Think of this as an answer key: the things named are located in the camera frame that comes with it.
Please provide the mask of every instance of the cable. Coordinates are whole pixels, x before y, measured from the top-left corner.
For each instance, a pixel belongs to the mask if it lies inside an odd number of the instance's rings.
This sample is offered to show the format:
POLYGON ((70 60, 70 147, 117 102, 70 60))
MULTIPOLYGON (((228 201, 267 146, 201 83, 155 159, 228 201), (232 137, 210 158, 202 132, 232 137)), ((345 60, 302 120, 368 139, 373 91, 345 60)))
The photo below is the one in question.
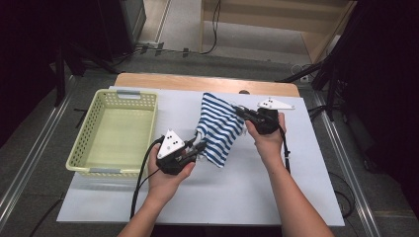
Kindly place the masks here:
MULTIPOLYGON (((214 40, 213 40, 213 44, 210 50, 205 51, 205 52, 195 52, 195 51, 180 51, 180 50, 174 50, 174 49, 163 49, 163 48, 148 48, 146 45, 140 45, 140 46, 136 46, 135 47, 135 51, 127 54, 127 55, 123 55, 120 57, 115 57, 114 59, 119 59, 121 58, 121 60, 113 65, 111 65, 112 67, 118 66, 121 63, 123 63, 128 57, 138 53, 138 52, 142 52, 144 51, 143 49, 145 47, 147 47, 145 49, 145 51, 151 50, 151 51, 162 51, 162 52, 179 52, 179 53, 187 53, 187 54, 200 54, 200 55, 205 55, 205 54, 209 54, 210 52, 212 52, 217 44, 217 36, 216 36, 216 31, 218 29, 218 20, 219 20, 219 12, 221 11, 221 0, 218 0, 215 9, 213 11, 213 15, 212 15, 212 31, 213 31, 213 36, 214 36, 214 40)), ((88 68, 101 68, 99 66, 90 66, 90 65, 85 65, 88 68)))
POLYGON ((342 196, 347 202, 348 202, 348 204, 349 204, 349 211, 348 211, 348 213, 346 213, 346 214, 342 214, 342 216, 343 216, 343 218, 347 218, 347 217, 349 217, 353 212, 354 212, 354 210, 355 210, 355 203, 356 203, 356 200, 355 200, 355 195, 354 195, 354 191, 352 190, 352 188, 351 188, 351 186, 348 184, 348 182, 346 182, 346 180, 345 179, 343 179, 342 177, 340 177, 339 175, 337 175, 337 174, 335 174, 335 173, 332 173, 332 172, 330 172, 330 171, 328 171, 327 172, 329 175, 333 175, 334 177, 337 177, 338 179, 340 179, 341 181, 343 181, 343 183, 348 187, 348 189, 349 189, 349 192, 351 193, 351 196, 352 196, 352 201, 350 201, 349 199, 348 199, 348 197, 346 197, 343 193, 341 193, 341 192, 339 192, 339 191, 334 191, 335 192, 335 194, 337 194, 337 195, 340 195, 340 196, 342 196))
POLYGON ((346 220, 347 220, 347 221, 348 221, 348 223, 351 225, 352 230, 354 230, 355 235, 356 235, 357 237, 359 237, 358 232, 357 232, 357 230, 355 230, 355 227, 354 227, 354 225, 351 223, 351 221, 349 221, 349 219, 346 219, 346 220))
POLYGON ((62 202, 64 200, 64 193, 61 194, 61 197, 59 197, 59 199, 46 211, 46 213, 43 215, 43 217, 40 219, 40 221, 38 221, 37 225, 35 226, 35 228, 32 230, 31 234, 29 235, 30 237, 33 237, 35 235, 35 233, 37 232, 38 228, 40 228, 40 226, 42 225, 43 221, 46 219, 46 217, 55 209, 56 206, 59 205, 60 202, 62 202))
POLYGON ((80 121, 77 122, 76 127, 75 128, 79 128, 80 125, 83 123, 84 118, 87 116, 87 110, 82 110, 82 109, 74 109, 75 112, 83 112, 83 115, 80 118, 80 121))
POLYGON ((141 184, 139 185, 139 188, 141 189, 141 187, 142 187, 142 185, 145 183, 145 181, 147 181, 151 176, 153 176, 155 173, 157 173, 157 171, 159 171, 160 170, 160 168, 159 169, 157 169, 156 171, 154 171, 153 173, 151 173, 151 175, 149 175, 149 176, 147 176, 147 178, 145 178, 142 182, 141 182, 141 184))
POLYGON ((141 169, 139 170, 138 180, 136 181, 135 191, 133 192, 133 196, 132 196, 130 218, 132 218, 135 215, 135 205, 136 205, 136 200, 138 198, 139 188, 141 188, 144 181, 146 181, 151 175, 155 174, 155 173, 151 174, 150 176, 145 178, 143 182, 141 182, 141 177, 142 177, 142 174, 144 173, 144 167, 145 167, 145 163, 147 163, 148 155, 150 154, 150 151, 154 147, 154 145, 158 143, 162 143, 163 140, 164 140, 164 136, 161 136, 160 138, 156 139, 155 141, 151 143, 151 145, 148 147, 147 151, 145 152, 144 159, 142 160, 142 164, 141 164, 141 169))
MULTIPOLYGON (((304 67, 305 67, 305 66, 310 67, 311 65, 312 65, 312 64, 304 64, 304 65, 302 65, 301 69, 302 69, 302 70, 304 70, 304 67)), ((315 78, 315 76, 313 76, 313 74, 311 74, 311 73, 308 73, 308 75, 310 75, 312 78, 315 78)))
MULTIPOLYGON (((327 109, 327 106, 319 106, 319 107, 307 110, 309 114, 312 113, 311 115, 309 115, 311 122, 314 122, 314 120, 326 109, 327 109)), ((332 110, 340 110, 340 109, 341 109, 340 105, 338 104, 332 107, 332 110)))
POLYGON ((202 52, 201 54, 208 54, 210 52, 212 52, 215 47, 216 47, 216 42, 217 42, 217 38, 216 38, 216 30, 218 29, 218 20, 219 20, 219 12, 221 11, 221 0, 218 0, 218 3, 215 6, 215 10, 213 11, 213 15, 212 15, 212 31, 213 31, 213 44, 210 50, 206 51, 206 52, 202 52))
POLYGON ((289 155, 291 152, 288 150, 288 147, 287 147, 286 133, 284 132, 281 126, 280 126, 280 134, 281 134, 281 137, 283 138, 283 143, 284 143, 284 156, 286 160, 286 169, 291 173, 290 158, 289 158, 289 155))

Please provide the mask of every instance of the striped shirt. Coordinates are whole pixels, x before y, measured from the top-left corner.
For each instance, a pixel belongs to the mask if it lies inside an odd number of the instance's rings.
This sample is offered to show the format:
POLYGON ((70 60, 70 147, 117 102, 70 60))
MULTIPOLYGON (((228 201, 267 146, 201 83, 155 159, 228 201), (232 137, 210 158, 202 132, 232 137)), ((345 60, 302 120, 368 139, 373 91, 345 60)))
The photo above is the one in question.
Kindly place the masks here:
POLYGON ((243 131, 244 119, 236 115, 230 103, 204 93, 197 132, 207 143, 204 155, 216 166, 224 167, 234 140, 243 131))

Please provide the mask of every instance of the metal frame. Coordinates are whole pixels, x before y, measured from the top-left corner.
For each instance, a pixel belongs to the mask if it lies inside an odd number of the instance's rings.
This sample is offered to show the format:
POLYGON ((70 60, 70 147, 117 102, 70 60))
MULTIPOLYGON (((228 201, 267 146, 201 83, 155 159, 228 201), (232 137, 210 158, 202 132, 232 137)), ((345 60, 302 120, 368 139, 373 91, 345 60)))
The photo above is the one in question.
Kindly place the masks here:
MULTIPOLYGON (((314 101, 317 106, 325 105, 324 99, 319 92, 314 93, 314 101)), ((329 134, 330 140, 332 141, 332 145, 336 152, 340 167, 342 168, 345 180, 354 191, 357 211, 364 225, 366 234, 367 236, 371 237, 379 237, 381 236, 381 233, 379 232, 373 212, 370 209, 367 198, 364 195, 363 189, 361 188, 357 176, 355 175, 354 169, 352 168, 351 161, 340 139, 339 133, 335 126, 335 122, 329 120, 326 112, 322 112, 321 117, 323 119, 327 133, 329 134)))
POLYGON ((0 200, 0 233, 6 225, 7 219, 13 211, 19 197, 21 196, 28 180, 31 177, 32 172, 37 167, 40 161, 43 151, 48 144, 56 126, 61 120, 65 109, 68 106, 68 102, 71 99, 74 88, 77 86, 78 80, 74 76, 70 76, 68 79, 68 93, 63 98, 62 103, 52 109, 49 118, 47 119, 45 126, 43 127, 40 135, 38 136, 34 146, 29 152, 25 159, 21 169, 7 190, 6 194, 1 197, 0 200))

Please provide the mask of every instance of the human hand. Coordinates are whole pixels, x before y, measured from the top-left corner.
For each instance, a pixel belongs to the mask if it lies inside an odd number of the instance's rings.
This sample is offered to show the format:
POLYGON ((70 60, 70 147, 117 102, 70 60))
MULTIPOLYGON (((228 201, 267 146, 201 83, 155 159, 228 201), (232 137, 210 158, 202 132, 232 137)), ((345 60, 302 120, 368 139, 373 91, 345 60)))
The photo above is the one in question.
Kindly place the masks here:
MULTIPOLYGON (((160 144, 156 144, 150 151, 148 160, 149 175, 158 170, 156 159, 159 148, 160 144)), ((182 181, 191 175, 194 167, 195 162, 189 163, 177 176, 166 175, 162 171, 157 171, 157 173, 148 179, 148 195, 146 200, 152 200, 154 203, 164 206, 175 195, 182 181)))
MULTIPOLYGON (((278 113, 278 121, 281 128, 286 132, 286 122, 284 113, 278 113)), ((283 138, 280 131, 277 129, 271 134, 261 135, 256 130, 255 125, 250 121, 246 121, 247 129, 250 135, 255 139, 256 148, 261 155, 262 161, 268 168, 273 162, 281 161, 281 149, 283 145, 283 138)))

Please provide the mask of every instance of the plastic basket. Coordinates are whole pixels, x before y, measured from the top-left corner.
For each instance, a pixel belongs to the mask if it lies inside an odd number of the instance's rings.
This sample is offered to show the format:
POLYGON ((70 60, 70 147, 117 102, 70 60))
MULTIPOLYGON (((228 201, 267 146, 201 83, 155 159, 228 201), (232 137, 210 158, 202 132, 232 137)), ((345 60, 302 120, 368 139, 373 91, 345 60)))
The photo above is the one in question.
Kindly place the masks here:
POLYGON ((67 170, 84 176, 138 177, 152 142, 156 114, 156 93, 97 91, 66 162, 67 170))

